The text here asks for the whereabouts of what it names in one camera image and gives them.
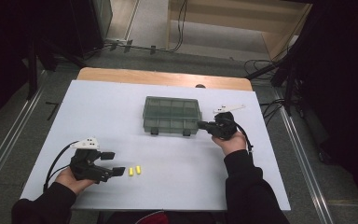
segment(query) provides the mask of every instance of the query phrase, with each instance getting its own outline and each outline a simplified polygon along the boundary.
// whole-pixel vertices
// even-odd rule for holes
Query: gray floor
[[[165,31],[161,31],[163,16],[160,13],[152,18],[150,15],[153,13],[149,11],[164,8],[163,4],[166,4],[166,1],[159,1],[159,4],[153,0],[140,1],[130,32],[130,38],[134,40],[133,44],[146,47],[165,44]],[[153,25],[143,24],[145,21],[150,23],[150,20],[160,20],[160,26],[155,27],[157,30],[152,29]],[[186,25],[186,31],[194,31],[194,33],[185,32],[184,45],[178,53],[158,52],[150,55],[148,51],[137,49],[132,49],[128,53],[124,53],[123,49],[104,50],[98,52],[86,63],[90,66],[105,68],[243,77],[244,61],[268,57],[261,36],[257,32],[230,30],[231,35],[227,35],[228,31],[225,30],[227,28],[208,26],[203,28],[205,32],[197,33],[197,26],[197,24],[189,24],[187,30]],[[218,34],[229,41],[218,41]],[[172,44],[174,44],[174,39],[174,30],[172,30]],[[79,69],[71,63],[60,63],[56,72],[48,72],[40,99],[0,172],[0,223],[10,222],[10,208],[19,199],[23,183],[31,173],[39,150],[54,121],[54,117],[48,120],[53,108],[46,102],[61,102],[70,81],[76,79],[78,71]],[[260,103],[269,103],[275,99],[274,89],[266,80],[253,80],[252,84]],[[26,94],[27,86],[25,85],[0,111],[0,144],[25,104]],[[339,166],[328,166],[319,162],[317,147],[307,125],[296,112],[293,113],[293,119],[333,219],[336,223],[358,223],[358,189],[351,175]],[[285,214],[291,223],[320,223],[280,114],[276,114],[269,123],[268,133],[292,206],[292,211]],[[94,211],[74,211],[71,223],[95,223],[97,215],[98,213]]]

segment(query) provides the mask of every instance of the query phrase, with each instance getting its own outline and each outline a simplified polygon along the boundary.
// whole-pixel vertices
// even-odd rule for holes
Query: person's left hand
[[[58,174],[55,182],[66,186],[68,189],[73,191],[76,195],[78,195],[84,189],[95,183],[94,180],[89,180],[89,179],[76,180],[74,174],[71,171],[71,168],[69,167],[64,169]]]

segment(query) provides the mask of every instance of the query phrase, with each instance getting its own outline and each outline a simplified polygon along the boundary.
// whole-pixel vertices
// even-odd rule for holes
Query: floor
[[[108,41],[133,40],[136,46],[164,48],[167,45],[166,8],[167,0],[112,0],[114,18]],[[177,42],[177,21],[171,21],[171,39],[169,47]],[[151,56],[147,50],[123,49],[105,50],[97,53],[86,63],[95,67],[129,68],[151,71],[182,72],[208,76],[243,77],[268,63],[255,64],[248,60],[268,60],[269,56],[259,32],[233,28],[216,27],[186,23],[184,41],[177,53],[158,53]],[[22,192],[24,182],[31,172],[34,161],[49,127],[54,121],[54,105],[65,95],[72,79],[76,79],[78,68],[70,63],[60,63],[56,72],[41,75],[44,85],[41,87],[38,103],[32,108],[26,125],[9,146],[7,161],[0,170],[0,223],[8,223],[11,205]],[[264,75],[252,80],[254,91],[260,103],[270,103],[280,97],[284,88],[270,87]],[[28,104],[24,101],[27,86],[20,89],[0,111],[0,147],[7,137],[16,117]],[[317,146],[311,137],[304,120],[297,113],[290,118],[296,128],[295,134],[289,134],[287,117],[283,111],[277,113],[268,124],[268,133],[274,147],[277,162],[282,174],[292,211],[285,213],[291,223],[358,223],[358,190],[351,175],[339,166],[325,165],[319,161]],[[294,143],[299,141],[310,170],[315,176],[327,204],[329,216],[333,222],[323,220],[315,208],[312,185],[307,181],[303,161]],[[74,211],[71,223],[95,223],[98,212]]]

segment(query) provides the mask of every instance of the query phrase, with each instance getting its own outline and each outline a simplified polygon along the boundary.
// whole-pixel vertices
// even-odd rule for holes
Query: white table
[[[34,200],[42,193],[48,168],[62,148],[95,136],[102,151],[116,153],[113,161],[97,165],[125,166],[127,170],[121,177],[86,189],[74,209],[226,210],[227,171],[222,150],[203,130],[190,137],[145,133],[146,96],[197,99],[206,121],[213,120],[212,111],[221,105],[246,105],[233,111],[235,120],[255,146],[255,165],[263,169],[280,208],[290,210],[254,92],[82,80],[74,80],[69,87],[21,197]],[[74,153],[68,149],[56,168],[67,165]],[[142,173],[128,176],[128,168],[136,165],[142,167]]]

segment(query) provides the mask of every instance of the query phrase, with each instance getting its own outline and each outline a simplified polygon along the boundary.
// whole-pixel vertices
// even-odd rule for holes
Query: gray plastic organizer box
[[[196,134],[201,120],[199,101],[195,99],[147,96],[144,108],[145,132]]]

